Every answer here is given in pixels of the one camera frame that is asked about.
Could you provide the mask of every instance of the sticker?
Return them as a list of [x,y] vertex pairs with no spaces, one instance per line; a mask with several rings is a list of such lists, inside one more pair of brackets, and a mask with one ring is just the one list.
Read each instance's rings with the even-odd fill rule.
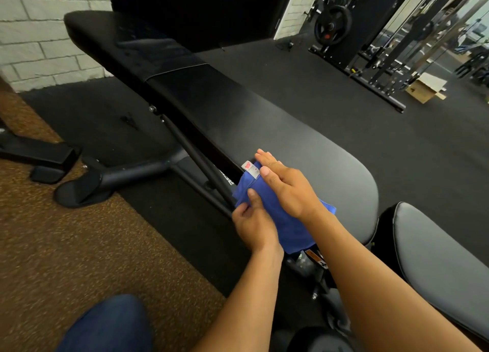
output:
[[241,168],[243,168],[249,174],[251,174],[254,179],[257,179],[258,176],[260,175],[260,170],[256,166],[254,166],[253,163],[250,162],[249,160],[247,160],[246,163],[241,165]]
[[234,182],[233,182],[233,181],[231,181],[231,180],[230,180],[230,179],[229,179],[229,178],[228,178],[228,177],[227,177],[227,176],[226,176],[226,175],[225,175],[223,172],[221,172],[221,173],[223,174],[224,178],[226,179],[226,181],[228,181],[228,182],[229,182],[229,184],[230,184],[231,186],[232,186],[232,185],[234,185]]
[[328,265],[326,264],[326,262],[324,262],[320,256],[318,256],[315,252],[313,252],[312,250],[308,249],[306,250],[306,254],[313,260],[315,261],[317,264],[319,264],[322,268],[324,268],[325,270],[328,269]]

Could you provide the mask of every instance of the brown carpet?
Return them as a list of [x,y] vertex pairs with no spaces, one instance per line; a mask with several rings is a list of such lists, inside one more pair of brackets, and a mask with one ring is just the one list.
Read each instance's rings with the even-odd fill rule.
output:
[[[19,135],[60,140],[14,93],[0,90],[0,116]],[[0,160],[0,350],[52,351],[88,308],[120,293],[143,300],[155,350],[189,349],[223,296],[118,194],[70,210],[30,169]],[[64,180],[82,172],[78,163]]]

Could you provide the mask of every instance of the floor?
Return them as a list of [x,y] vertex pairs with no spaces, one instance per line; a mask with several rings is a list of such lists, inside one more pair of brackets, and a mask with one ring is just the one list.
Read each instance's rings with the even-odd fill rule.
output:
[[[60,140],[1,85],[0,117],[19,135]],[[66,209],[52,199],[56,185],[30,182],[30,170],[0,160],[0,350],[53,351],[87,309],[121,293],[145,303],[156,350],[192,347],[222,294],[120,195]],[[83,172],[79,162],[66,179]]]
[[[489,265],[489,105],[483,96],[453,80],[444,101],[421,105],[406,93],[397,94],[407,106],[399,114],[308,53],[310,37],[294,42],[291,52],[263,40],[199,56],[358,158],[376,179],[381,210],[398,201],[415,205]],[[161,155],[173,145],[161,127],[161,137],[155,137],[156,117],[116,78],[45,88],[22,98],[61,137],[107,166]],[[133,115],[137,122],[121,121]],[[171,174],[120,194],[221,293],[229,294],[248,259],[229,221]],[[309,293],[287,269],[277,310],[290,323],[320,320]]]

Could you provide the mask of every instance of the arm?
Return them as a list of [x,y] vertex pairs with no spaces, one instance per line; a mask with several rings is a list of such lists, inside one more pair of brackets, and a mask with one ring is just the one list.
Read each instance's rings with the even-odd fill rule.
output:
[[356,336],[379,352],[480,351],[328,212],[307,179],[270,153],[255,155],[282,207],[300,219],[321,249]]
[[248,190],[252,207],[242,204],[233,213],[251,258],[216,321],[192,352],[267,352],[284,251],[260,197]]

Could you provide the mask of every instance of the left hand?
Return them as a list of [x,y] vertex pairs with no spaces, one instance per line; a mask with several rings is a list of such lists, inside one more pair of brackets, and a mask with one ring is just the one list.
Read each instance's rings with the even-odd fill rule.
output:
[[278,241],[277,228],[263,208],[260,196],[255,190],[249,188],[248,197],[251,206],[242,203],[235,209],[232,216],[241,240],[252,253],[266,249],[278,250],[283,254],[284,250]]

